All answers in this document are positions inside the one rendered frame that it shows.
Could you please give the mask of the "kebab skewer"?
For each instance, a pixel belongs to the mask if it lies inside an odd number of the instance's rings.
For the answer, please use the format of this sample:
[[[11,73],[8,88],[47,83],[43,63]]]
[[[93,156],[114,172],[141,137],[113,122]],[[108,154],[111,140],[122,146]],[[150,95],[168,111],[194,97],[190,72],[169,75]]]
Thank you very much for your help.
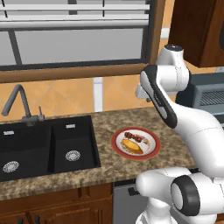
[[[134,139],[138,143],[145,143],[147,144],[149,141],[144,136],[134,135],[128,131],[124,133],[124,136],[128,139]]]

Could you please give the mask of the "window with white blinds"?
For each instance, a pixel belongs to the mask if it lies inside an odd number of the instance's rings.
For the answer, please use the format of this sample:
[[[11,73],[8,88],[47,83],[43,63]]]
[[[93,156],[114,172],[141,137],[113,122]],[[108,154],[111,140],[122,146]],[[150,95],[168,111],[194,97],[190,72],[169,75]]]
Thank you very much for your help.
[[[165,0],[0,0],[0,83],[137,74]]]

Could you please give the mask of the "grey sink tap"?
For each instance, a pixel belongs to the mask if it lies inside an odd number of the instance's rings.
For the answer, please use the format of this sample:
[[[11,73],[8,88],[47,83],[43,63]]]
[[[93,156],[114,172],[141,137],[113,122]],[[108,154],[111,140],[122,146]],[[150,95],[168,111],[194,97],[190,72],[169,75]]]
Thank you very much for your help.
[[[29,127],[33,126],[37,122],[43,122],[45,120],[45,116],[42,114],[41,107],[38,107],[38,110],[39,110],[38,115],[32,115],[30,108],[29,108],[27,98],[26,98],[25,90],[24,90],[23,86],[20,84],[17,84],[13,88],[9,99],[7,100],[7,102],[5,103],[5,105],[3,107],[2,115],[7,116],[10,113],[11,107],[12,107],[18,94],[20,94],[20,96],[21,96],[22,103],[24,106],[24,112],[25,112],[25,116],[22,117],[21,122],[25,123]]]

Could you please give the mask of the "grey dishwasher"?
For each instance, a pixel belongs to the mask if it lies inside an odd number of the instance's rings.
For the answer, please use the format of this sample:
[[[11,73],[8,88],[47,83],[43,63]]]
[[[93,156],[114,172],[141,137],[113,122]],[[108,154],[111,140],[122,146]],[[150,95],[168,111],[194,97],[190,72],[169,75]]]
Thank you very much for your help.
[[[138,216],[147,206],[148,198],[139,195],[130,196],[128,188],[136,190],[136,180],[117,181],[113,188],[113,224],[136,224]]]

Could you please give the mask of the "brown wooden wall cupboard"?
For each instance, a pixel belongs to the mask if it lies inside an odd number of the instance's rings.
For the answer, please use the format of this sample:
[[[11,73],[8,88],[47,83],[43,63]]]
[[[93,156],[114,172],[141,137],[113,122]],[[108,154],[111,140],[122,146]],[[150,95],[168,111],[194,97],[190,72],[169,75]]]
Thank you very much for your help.
[[[168,43],[196,67],[224,67],[224,0],[175,0]]]

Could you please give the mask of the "baguette bread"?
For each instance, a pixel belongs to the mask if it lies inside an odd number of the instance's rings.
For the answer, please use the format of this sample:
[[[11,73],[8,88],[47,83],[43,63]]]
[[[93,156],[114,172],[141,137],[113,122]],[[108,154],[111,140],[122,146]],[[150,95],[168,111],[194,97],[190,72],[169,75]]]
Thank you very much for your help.
[[[132,152],[134,154],[144,153],[137,143],[134,143],[130,141],[129,139],[123,139],[122,144],[129,150],[129,152]]]

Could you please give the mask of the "red rimmed white plate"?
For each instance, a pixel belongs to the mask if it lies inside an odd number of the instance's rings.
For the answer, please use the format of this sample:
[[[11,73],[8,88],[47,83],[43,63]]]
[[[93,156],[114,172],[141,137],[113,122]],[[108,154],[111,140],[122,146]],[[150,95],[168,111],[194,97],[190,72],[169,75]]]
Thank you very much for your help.
[[[124,136],[124,133],[128,131],[134,135],[139,135],[145,137],[148,143],[138,143],[134,139],[129,139],[130,141],[138,144],[143,151],[143,154],[134,154],[129,152],[129,150],[122,144],[123,139],[128,139]],[[145,160],[155,157],[160,150],[160,141],[158,137],[147,129],[139,127],[128,127],[119,129],[111,138],[111,145],[115,152],[124,158],[131,160]]]

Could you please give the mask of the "brown wooden cupboard door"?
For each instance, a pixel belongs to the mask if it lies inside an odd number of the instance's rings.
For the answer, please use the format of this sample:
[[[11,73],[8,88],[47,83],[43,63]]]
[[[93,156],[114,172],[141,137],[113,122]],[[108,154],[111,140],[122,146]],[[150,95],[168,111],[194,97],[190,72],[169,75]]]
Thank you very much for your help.
[[[18,224],[18,218],[23,218],[24,224],[30,224],[25,213],[12,213],[0,216],[0,224]]]
[[[111,197],[51,209],[41,214],[43,224],[112,224]]]

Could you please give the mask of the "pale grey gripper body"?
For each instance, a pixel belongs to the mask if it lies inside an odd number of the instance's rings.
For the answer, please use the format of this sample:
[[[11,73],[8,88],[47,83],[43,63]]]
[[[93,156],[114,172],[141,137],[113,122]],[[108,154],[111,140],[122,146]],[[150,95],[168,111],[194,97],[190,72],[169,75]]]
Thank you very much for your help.
[[[135,95],[137,99],[145,99],[147,102],[151,101],[151,87],[143,88],[141,84],[136,87]]]

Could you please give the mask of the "black double sink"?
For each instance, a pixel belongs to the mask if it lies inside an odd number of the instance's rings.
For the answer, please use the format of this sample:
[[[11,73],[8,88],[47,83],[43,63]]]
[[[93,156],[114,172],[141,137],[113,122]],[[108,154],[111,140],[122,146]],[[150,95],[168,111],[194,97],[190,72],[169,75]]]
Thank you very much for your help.
[[[89,115],[0,125],[0,182],[100,166]]]

